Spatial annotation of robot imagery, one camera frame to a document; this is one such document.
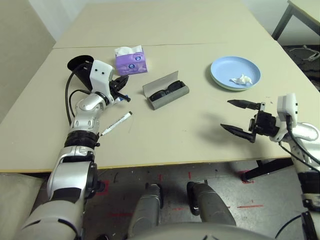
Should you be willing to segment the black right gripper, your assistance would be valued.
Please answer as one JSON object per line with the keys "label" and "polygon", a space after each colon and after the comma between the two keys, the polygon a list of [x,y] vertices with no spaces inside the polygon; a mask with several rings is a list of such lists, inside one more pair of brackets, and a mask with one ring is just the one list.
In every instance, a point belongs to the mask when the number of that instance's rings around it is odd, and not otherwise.
{"label": "black right gripper", "polygon": [[227,102],[238,108],[258,110],[257,114],[254,115],[254,118],[250,120],[248,128],[249,132],[246,132],[242,128],[233,125],[221,123],[220,126],[227,130],[229,133],[242,139],[248,140],[250,143],[254,143],[256,141],[256,134],[274,137],[278,133],[280,128],[276,126],[276,118],[272,116],[271,113],[263,111],[265,109],[264,102],[255,103],[239,99],[232,99],[228,100]]}

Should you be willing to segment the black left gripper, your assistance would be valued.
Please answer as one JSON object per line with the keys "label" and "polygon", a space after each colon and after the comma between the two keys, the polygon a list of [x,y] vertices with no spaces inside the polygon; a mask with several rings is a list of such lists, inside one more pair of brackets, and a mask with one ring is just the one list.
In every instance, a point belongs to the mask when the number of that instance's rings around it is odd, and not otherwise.
{"label": "black left gripper", "polygon": [[118,78],[111,80],[109,82],[109,90],[110,90],[111,96],[114,99],[120,98],[120,99],[125,100],[127,102],[131,101],[130,97],[120,93],[120,91],[126,86],[128,79],[129,79],[128,75],[123,75],[123,76],[119,76]]}

